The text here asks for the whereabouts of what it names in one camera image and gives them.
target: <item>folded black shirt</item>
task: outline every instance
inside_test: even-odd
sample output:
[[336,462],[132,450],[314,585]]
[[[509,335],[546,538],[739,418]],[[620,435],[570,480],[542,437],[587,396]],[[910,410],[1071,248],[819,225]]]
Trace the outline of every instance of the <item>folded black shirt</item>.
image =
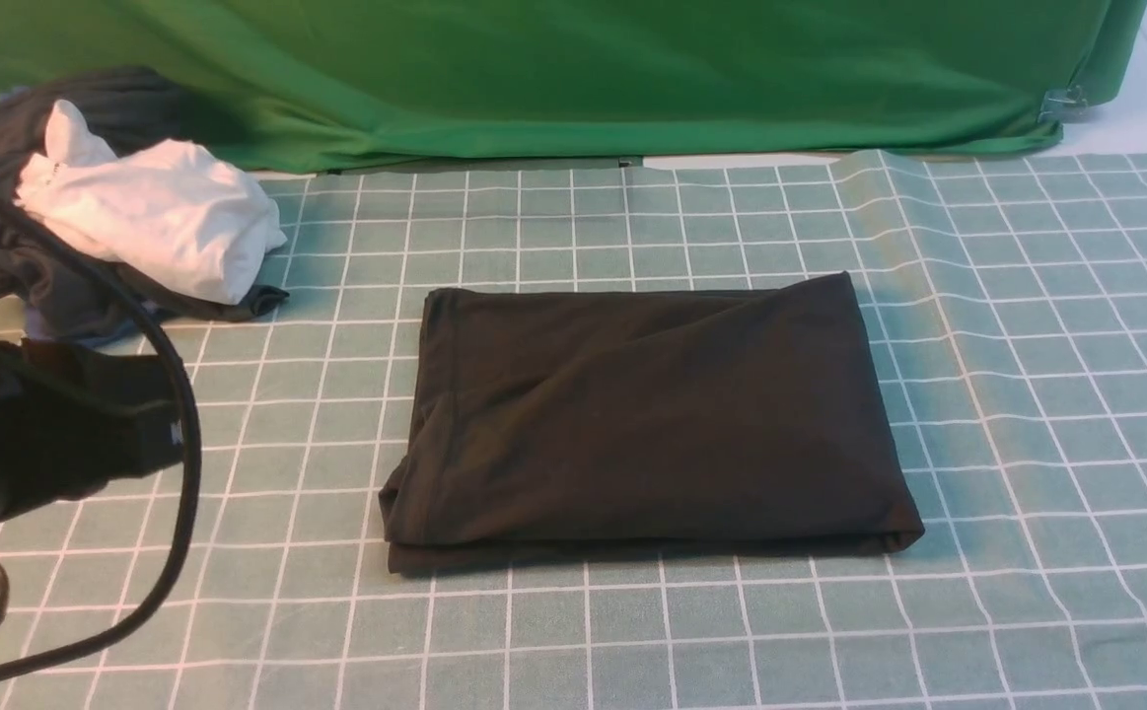
[[849,274],[777,291],[439,289],[389,569],[881,554],[924,533]]

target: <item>green backdrop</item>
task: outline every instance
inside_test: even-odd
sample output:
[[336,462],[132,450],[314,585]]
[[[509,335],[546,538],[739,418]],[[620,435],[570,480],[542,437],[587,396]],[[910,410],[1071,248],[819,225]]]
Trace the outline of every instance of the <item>green backdrop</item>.
[[143,63],[245,167],[1060,139],[1146,0],[0,0],[0,91]]

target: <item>green grid tablecloth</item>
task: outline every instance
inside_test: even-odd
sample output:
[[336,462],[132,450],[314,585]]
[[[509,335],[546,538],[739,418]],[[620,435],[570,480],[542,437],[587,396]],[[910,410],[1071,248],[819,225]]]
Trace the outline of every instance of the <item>green grid tablecloth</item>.
[[[0,710],[1147,709],[1147,156],[266,188],[290,243],[264,279],[292,301],[172,325],[208,445],[186,574],[148,629],[0,686]],[[430,288],[829,271],[860,288],[929,526],[907,553],[384,571],[375,491],[405,447]],[[0,302],[0,334],[18,329]],[[143,596],[178,481],[0,526],[0,660]]]

